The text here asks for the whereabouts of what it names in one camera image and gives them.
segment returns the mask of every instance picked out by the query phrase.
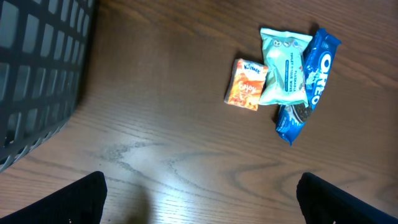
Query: orange wrapper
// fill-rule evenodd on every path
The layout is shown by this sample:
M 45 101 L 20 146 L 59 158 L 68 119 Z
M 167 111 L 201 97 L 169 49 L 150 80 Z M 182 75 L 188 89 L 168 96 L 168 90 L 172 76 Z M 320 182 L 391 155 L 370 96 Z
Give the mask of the orange wrapper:
M 256 111 L 268 67 L 243 59 L 235 60 L 225 103 Z

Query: brown wooden surface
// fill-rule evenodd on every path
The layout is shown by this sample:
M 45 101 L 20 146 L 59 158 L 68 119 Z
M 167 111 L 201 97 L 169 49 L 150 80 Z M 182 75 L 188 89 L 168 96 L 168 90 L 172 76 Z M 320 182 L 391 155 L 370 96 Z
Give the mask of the brown wooden surface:
M 276 106 L 223 97 L 237 55 L 262 61 L 260 26 L 314 23 L 343 45 L 289 147 Z M 0 174 L 0 217 L 95 170 L 108 184 L 103 223 L 304 223 L 306 171 L 398 217 L 397 39 L 396 0 L 102 0 L 83 101 Z

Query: basket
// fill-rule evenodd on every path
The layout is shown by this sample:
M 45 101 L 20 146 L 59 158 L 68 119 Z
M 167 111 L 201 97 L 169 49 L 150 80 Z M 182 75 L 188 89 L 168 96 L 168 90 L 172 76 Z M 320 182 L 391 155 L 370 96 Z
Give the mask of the basket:
M 0 172 L 75 110 L 95 0 L 0 0 Z

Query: blue oreo wrapper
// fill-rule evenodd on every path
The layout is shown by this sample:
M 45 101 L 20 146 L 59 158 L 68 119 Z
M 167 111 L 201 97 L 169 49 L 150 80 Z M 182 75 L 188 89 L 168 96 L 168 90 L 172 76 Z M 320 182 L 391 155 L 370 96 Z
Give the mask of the blue oreo wrapper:
M 276 131 L 290 145 L 293 144 L 307 118 L 317 107 L 325 89 L 337 47 L 340 44 L 340 40 L 328 34 L 325 29 L 320 29 L 306 50 L 303 69 L 308 107 L 305 107 L 304 104 L 281 106 L 277 120 Z

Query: mint green wrapper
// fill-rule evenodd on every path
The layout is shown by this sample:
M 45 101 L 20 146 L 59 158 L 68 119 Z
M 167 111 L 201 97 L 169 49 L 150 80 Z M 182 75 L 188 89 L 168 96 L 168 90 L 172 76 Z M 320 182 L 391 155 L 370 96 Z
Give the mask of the mint green wrapper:
M 262 54 L 268 66 L 266 89 L 260 105 L 308 106 L 303 72 L 303 51 L 312 36 L 262 28 Z

